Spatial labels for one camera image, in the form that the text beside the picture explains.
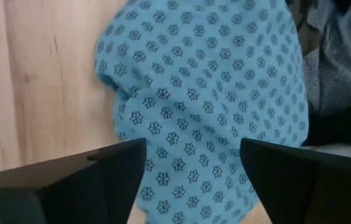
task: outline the gray fabric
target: gray fabric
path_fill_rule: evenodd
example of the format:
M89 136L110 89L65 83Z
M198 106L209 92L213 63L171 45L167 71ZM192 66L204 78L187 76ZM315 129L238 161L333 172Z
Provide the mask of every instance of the gray fabric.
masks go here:
M314 109L330 114L351 107L351 7L341 15L332 0L321 0L318 8L311 7L307 22L322 38L319 50L304 59Z

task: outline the star pattern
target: star pattern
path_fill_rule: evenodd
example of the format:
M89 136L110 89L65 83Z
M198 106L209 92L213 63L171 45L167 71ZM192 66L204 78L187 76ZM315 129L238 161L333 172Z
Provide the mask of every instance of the star pattern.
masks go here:
M148 142L137 204L150 224L239 223L258 201L241 138L307 136L296 27L284 0L162 1L129 0L95 49L117 137Z

